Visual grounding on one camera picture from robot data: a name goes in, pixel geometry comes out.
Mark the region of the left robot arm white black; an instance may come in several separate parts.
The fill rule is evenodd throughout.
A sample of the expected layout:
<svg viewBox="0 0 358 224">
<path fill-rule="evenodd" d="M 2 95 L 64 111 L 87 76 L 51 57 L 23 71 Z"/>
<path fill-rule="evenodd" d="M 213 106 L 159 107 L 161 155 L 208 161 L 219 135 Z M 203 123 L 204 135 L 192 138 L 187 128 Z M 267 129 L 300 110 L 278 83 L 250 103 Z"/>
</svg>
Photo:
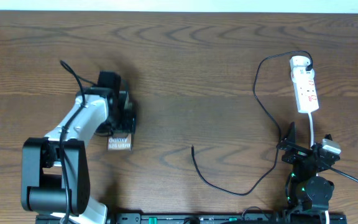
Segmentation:
<svg viewBox="0 0 358 224">
<path fill-rule="evenodd" d="M 107 223 L 108 207 L 91 197 L 86 147 L 95 134 L 109 149 L 131 149 L 135 111 L 124 90 L 91 87 L 77 93 L 60 124 L 22 148 L 21 205 L 36 223 Z"/>
</svg>

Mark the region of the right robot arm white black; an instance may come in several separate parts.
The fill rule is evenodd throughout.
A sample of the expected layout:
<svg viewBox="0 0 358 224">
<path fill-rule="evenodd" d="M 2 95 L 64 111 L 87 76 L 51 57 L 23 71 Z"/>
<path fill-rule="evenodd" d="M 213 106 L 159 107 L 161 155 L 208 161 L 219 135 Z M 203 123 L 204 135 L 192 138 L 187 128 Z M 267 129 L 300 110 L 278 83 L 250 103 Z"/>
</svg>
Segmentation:
<svg viewBox="0 0 358 224">
<path fill-rule="evenodd" d="M 296 128 L 291 123 L 277 144 L 285 151 L 282 161 L 293 166 L 285 184 L 288 207 L 270 219 L 276 223 L 346 223 L 345 215 L 326 214 L 333 196 L 334 183 L 319 176 L 340 160 L 341 147 L 327 134 L 310 149 L 296 144 Z"/>
</svg>

